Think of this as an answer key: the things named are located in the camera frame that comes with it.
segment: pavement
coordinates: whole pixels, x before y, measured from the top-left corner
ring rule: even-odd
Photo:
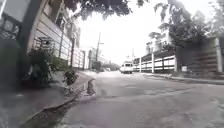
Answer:
[[[17,128],[43,109],[55,107],[74,98],[75,93],[92,79],[84,72],[70,87],[62,83],[62,73],[53,75],[56,83],[40,90],[12,90],[0,93],[0,128]]]
[[[193,82],[200,84],[215,84],[224,85],[224,80],[221,79],[205,79],[205,78],[187,78],[187,77],[174,77],[172,74],[152,74],[152,73],[137,73],[148,78],[163,78],[179,82]]]
[[[55,128],[223,128],[224,87],[104,72]]]

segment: white van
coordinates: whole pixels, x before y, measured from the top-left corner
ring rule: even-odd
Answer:
[[[133,63],[132,61],[126,61],[122,64],[120,68],[121,73],[132,73],[133,72]]]

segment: curb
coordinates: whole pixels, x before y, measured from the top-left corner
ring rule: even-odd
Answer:
[[[163,78],[163,79],[171,80],[171,81],[175,81],[175,82],[190,82],[190,83],[198,83],[198,84],[224,85],[224,81],[219,81],[219,80],[200,80],[200,79],[194,79],[194,78],[169,77],[169,76],[159,76],[159,75],[144,75],[144,76]]]
[[[52,106],[48,106],[48,107],[44,107],[43,109],[41,109],[41,110],[37,111],[36,113],[32,114],[31,116],[27,117],[24,121],[22,121],[22,122],[19,124],[19,127],[23,126],[23,125],[24,125],[26,122],[28,122],[29,120],[32,120],[35,116],[37,116],[37,115],[38,115],[39,113],[41,113],[41,112],[44,112],[44,111],[46,111],[46,110],[50,110],[50,109],[58,109],[58,108],[60,108],[60,107],[62,107],[62,106],[64,106],[64,105],[66,105],[66,104],[68,104],[68,103],[74,101],[74,100],[77,98],[77,95],[78,95],[80,92],[82,92],[82,91],[85,90],[85,88],[86,88],[86,87],[85,87],[85,84],[86,84],[87,82],[91,81],[91,80],[92,80],[92,79],[87,80],[87,81],[83,82],[82,84],[78,85],[78,86],[77,86],[77,89],[75,89],[75,90],[70,89],[69,91],[73,91],[73,92],[75,93],[75,96],[69,98],[68,100],[64,101],[64,102],[61,103],[61,104],[58,104],[58,105],[52,105]]]
[[[165,79],[178,81],[178,82],[192,82],[192,83],[198,83],[198,84],[224,85],[224,82],[216,81],[216,80],[198,80],[198,79],[192,79],[192,78],[179,78],[179,77],[170,77],[170,78],[165,78]]]

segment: road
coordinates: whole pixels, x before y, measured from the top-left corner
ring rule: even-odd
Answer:
[[[224,127],[224,86],[119,72],[96,79],[97,96],[68,110],[57,128]]]

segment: sidewalk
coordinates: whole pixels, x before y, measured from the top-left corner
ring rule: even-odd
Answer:
[[[179,82],[224,85],[224,80],[173,77],[172,74],[152,74],[152,73],[140,73],[140,74],[145,76],[145,77],[157,77],[157,78],[163,78],[163,79],[179,81]]]
[[[83,89],[84,83],[92,79],[91,76],[79,72],[76,83],[71,85],[73,92]],[[75,93],[65,95],[68,87],[62,83],[62,74],[53,76],[57,83],[51,88],[42,90],[11,91],[0,94],[0,128],[17,128],[32,115],[43,109],[59,106],[74,98]]]

